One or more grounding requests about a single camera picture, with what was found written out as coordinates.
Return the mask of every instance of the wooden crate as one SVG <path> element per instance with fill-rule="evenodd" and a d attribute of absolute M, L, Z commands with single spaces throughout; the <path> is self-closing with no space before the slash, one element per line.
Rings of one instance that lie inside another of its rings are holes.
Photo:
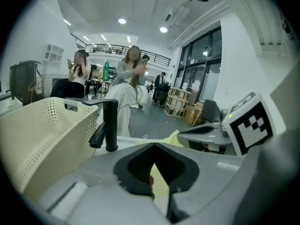
<path fill-rule="evenodd" d="M 190 95 L 191 93 L 188 91 L 170 88 L 165 102 L 165 112 L 171 116 L 182 117 Z"/>

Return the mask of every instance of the cream plastic basket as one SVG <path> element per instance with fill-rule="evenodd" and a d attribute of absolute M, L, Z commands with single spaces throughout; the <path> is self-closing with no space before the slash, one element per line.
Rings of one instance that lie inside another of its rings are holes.
<path fill-rule="evenodd" d="M 78 111 L 65 109 L 65 103 Z M 51 97 L 0 119 L 0 158 L 16 190 L 36 201 L 62 175 L 93 156 L 98 107 Z"/>

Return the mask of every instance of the round ceiling light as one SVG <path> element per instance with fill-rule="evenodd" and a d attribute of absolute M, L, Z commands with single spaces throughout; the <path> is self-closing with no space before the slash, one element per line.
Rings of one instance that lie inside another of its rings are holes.
<path fill-rule="evenodd" d="M 125 20 L 124 18 L 120 18 L 120 19 L 119 19 L 119 23 L 125 24 L 125 23 L 126 23 L 126 20 Z"/>
<path fill-rule="evenodd" d="M 160 30 L 161 32 L 163 32 L 163 33 L 165 33 L 165 32 L 168 31 L 168 29 L 167 29 L 166 27 L 161 27 L 159 30 Z"/>

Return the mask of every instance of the black metal railing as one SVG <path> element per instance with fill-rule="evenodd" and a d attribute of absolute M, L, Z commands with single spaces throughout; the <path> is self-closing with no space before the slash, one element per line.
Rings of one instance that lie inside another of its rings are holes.
<path fill-rule="evenodd" d="M 123 55 L 127 53 L 129 47 L 127 46 L 120 46 L 120 45 L 107 45 L 107 44 L 88 44 L 85 47 L 85 50 L 88 53 L 112 53 L 112 54 L 117 54 L 117 55 Z M 141 56 L 143 55 L 148 55 L 150 57 L 150 62 L 155 62 L 157 64 L 163 65 L 168 67 L 170 64 L 171 59 L 161 56 L 159 54 L 141 50 Z"/>

